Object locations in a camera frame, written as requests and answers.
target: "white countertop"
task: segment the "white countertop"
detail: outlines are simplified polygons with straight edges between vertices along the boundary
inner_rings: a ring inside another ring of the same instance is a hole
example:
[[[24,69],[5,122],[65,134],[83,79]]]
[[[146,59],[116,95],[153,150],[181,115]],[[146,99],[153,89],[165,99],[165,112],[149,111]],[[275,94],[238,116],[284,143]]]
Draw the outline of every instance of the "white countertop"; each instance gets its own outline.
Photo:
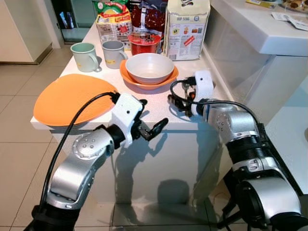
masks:
[[[212,0],[212,7],[259,53],[308,56],[308,32],[295,29],[289,22],[277,21],[271,12],[285,12],[246,3],[245,0]],[[304,14],[287,11],[289,15]]]
[[[97,77],[103,80],[108,81],[112,85],[114,85],[117,90],[121,92],[128,92],[134,95],[138,99],[147,99],[148,104],[146,105],[144,111],[148,111],[148,113],[144,113],[145,116],[142,118],[145,123],[149,126],[153,126],[155,123],[167,117],[169,119],[169,123],[166,129],[175,129],[175,130],[197,130],[198,129],[198,122],[201,121],[199,117],[193,117],[189,119],[188,117],[184,116],[183,113],[179,115],[175,115],[176,112],[169,107],[169,103],[167,102],[167,96],[170,94],[169,85],[166,87],[161,87],[156,90],[146,91],[141,90],[135,86],[127,86],[120,74],[118,69],[110,69],[106,67],[103,51],[101,48],[101,43],[99,40],[98,31],[96,26],[93,24],[91,29],[89,30],[88,34],[83,40],[84,42],[91,42],[95,45],[97,56],[102,58],[102,62],[100,67],[103,69],[101,72],[89,72],[83,73],[80,72],[77,68],[76,62],[72,57],[67,66],[65,67],[64,71],[61,73],[61,76],[68,75],[68,74],[84,74],[89,75],[92,77]],[[202,70],[202,69],[210,69],[209,62],[205,57],[206,51],[203,50],[200,60],[195,61],[179,61],[174,62],[175,66],[179,70],[178,79],[183,79],[185,77],[192,76],[195,71]],[[213,97],[222,99],[222,100],[232,100],[231,94],[228,91],[228,88],[224,84],[223,80],[213,74],[213,80],[216,82],[216,87],[214,89]],[[176,87],[175,90],[177,93],[183,94],[183,90],[181,86]],[[110,111],[105,113],[104,115],[86,123],[79,127],[81,130],[90,130],[96,128],[100,124],[107,125],[111,119]],[[40,122],[38,122],[34,117],[31,119],[32,125],[36,129],[45,129],[45,130],[54,130],[57,127],[49,127]]]

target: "food package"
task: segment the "food package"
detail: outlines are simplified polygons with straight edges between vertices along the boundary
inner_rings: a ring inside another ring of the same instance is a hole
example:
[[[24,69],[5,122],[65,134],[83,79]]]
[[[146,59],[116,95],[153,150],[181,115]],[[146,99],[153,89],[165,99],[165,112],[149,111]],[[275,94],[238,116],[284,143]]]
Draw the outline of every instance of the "food package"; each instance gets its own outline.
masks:
[[[158,44],[158,53],[164,40],[166,6],[168,0],[143,0],[135,5],[131,12],[132,31],[150,33],[161,37]]]
[[[282,0],[282,7],[301,13],[308,13],[308,0]]]
[[[174,61],[198,59],[209,14],[209,0],[169,1],[164,55]]]
[[[128,8],[119,2],[95,3],[98,15],[96,27],[101,44],[109,40],[118,40],[124,43],[125,50],[130,50],[128,35],[131,34],[131,18]]]

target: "red container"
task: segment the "red container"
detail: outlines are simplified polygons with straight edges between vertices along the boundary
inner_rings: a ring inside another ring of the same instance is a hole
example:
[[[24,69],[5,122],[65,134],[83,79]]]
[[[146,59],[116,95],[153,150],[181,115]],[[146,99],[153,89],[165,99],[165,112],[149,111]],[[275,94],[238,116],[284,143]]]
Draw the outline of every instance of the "red container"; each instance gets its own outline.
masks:
[[[160,41],[159,35],[149,33],[132,33],[128,36],[132,55],[140,53],[156,53]]]

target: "orange bowl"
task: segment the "orange bowl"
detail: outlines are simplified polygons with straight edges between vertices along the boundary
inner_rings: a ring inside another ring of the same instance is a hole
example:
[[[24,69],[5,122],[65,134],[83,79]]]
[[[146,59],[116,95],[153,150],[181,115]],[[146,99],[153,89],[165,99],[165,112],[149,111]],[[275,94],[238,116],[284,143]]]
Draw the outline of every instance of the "orange bowl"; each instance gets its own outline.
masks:
[[[131,76],[130,74],[128,73],[127,69],[125,68],[125,63],[126,63],[126,60],[123,60],[120,64],[120,73],[123,77],[123,79],[127,82],[127,83],[130,83],[132,85],[135,85],[136,87],[140,88],[140,89],[143,89],[143,90],[154,90],[154,89],[157,89],[159,87],[162,87],[164,85],[167,85],[169,83],[172,83],[174,80],[176,80],[176,78],[178,77],[179,75],[179,71],[177,69],[176,66],[174,66],[174,69],[173,69],[173,72],[169,75],[169,77],[159,83],[159,84],[154,84],[154,85],[146,85],[146,84],[141,84],[141,83],[138,83],[136,82]]]

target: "cable connector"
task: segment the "cable connector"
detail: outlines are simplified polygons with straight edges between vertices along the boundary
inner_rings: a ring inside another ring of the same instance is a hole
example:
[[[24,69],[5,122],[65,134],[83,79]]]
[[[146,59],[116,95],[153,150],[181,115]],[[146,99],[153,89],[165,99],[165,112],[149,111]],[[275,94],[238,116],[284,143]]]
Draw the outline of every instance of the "cable connector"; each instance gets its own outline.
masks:
[[[120,93],[119,92],[111,92],[111,101],[116,104],[117,100],[120,98]]]
[[[196,78],[194,76],[188,77],[185,79],[185,82],[188,83],[190,86],[197,85]]]

